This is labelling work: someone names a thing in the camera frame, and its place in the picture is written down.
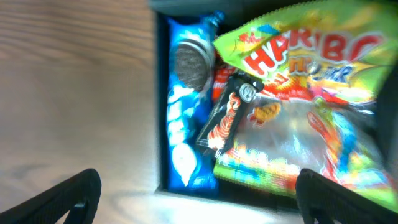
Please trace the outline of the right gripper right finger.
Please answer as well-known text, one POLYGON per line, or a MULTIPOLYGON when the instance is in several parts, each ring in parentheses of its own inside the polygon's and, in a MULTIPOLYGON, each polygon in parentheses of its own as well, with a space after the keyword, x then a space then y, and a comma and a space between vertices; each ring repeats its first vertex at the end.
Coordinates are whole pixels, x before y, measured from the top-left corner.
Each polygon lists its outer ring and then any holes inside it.
POLYGON ((302 169, 295 184, 304 223, 397 223, 397 213, 310 170, 302 169))

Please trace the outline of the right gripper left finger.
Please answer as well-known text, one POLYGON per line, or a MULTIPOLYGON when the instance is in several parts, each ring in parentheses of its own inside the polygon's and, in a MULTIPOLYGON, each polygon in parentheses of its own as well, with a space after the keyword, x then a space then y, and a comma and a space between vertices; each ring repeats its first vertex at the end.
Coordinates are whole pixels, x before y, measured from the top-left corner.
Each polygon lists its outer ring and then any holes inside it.
POLYGON ((1 223, 92 224, 101 196, 101 179, 86 169, 35 197, 1 213, 1 223))

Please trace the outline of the green Haribo gummy bag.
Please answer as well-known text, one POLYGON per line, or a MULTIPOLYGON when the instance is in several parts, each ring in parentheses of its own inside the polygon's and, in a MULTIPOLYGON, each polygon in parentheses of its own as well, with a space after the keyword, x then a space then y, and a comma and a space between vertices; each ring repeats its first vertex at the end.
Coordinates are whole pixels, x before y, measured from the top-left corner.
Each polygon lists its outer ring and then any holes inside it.
POLYGON ((397 59, 397 4, 311 1, 258 17, 215 40, 228 64, 263 89, 220 146, 214 174, 274 194, 295 195, 311 169, 392 211, 397 190, 371 130, 377 95, 397 59))

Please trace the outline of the black Mars mini bar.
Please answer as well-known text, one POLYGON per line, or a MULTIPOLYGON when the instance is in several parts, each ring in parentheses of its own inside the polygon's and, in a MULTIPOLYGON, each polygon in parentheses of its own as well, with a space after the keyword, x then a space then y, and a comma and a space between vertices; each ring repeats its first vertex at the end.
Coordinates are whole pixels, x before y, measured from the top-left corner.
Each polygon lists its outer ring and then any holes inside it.
POLYGON ((263 81, 244 72, 229 76, 208 121, 200 131, 195 147, 204 156, 218 157, 233 146, 234 134, 255 95, 264 88, 263 81))

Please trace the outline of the blue Oreo cookie pack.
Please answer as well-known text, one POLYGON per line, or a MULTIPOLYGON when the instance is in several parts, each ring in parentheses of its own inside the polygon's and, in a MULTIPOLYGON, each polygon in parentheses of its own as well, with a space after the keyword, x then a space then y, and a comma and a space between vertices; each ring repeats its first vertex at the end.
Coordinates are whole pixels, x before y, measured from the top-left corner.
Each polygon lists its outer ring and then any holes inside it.
POLYGON ((190 23, 169 19, 169 86, 166 127, 169 140, 169 189, 212 192, 218 184, 211 159, 195 140, 213 107, 211 99, 216 38, 224 14, 215 11, 190 23))

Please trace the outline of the red candy bag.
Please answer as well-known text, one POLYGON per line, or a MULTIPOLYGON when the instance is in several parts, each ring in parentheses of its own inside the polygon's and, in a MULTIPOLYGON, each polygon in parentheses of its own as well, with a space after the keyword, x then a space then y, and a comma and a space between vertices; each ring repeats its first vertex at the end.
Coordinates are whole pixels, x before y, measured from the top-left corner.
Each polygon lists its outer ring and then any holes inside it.
POLYGON ((224 87, 228 83, 228 78, 234 72, 237 71, 237 68, 226 63, 219 53, 216 53, 215 58, 215 68, 214 68, 214 82, 213 82, 213 90, 212 90, 212 101, 216 103, 221 96, 224 87))

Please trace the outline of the black gift box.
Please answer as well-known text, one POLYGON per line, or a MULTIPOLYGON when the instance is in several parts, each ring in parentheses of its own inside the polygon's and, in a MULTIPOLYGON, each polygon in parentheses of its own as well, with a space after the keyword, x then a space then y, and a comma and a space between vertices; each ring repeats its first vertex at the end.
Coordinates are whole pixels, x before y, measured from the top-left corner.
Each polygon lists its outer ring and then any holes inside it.
POLYGON ((172 167, 166 129, 167 95, 170 85, 170 26, 167 23, 168 18, 189 24, 198 21, 200 15, 206 15, 219 9, 226 13, 226 21, 221 26, 221 31, 227 32, 261 14, 276 11, 285 6, 293 6, 294 4, 295 1, 149 1, 149 6, 154 11, 155 18, 156 127, 158 129, 159 189, 161 191, 255 207, 280 208, 282 210, 297 209, 295 200, 288 196, 279 196, 261 190, 250 189, 226 180, 221 181, 220 184, 215 184, 213 189, 206 187, 196 189, 184 186, 172 167))

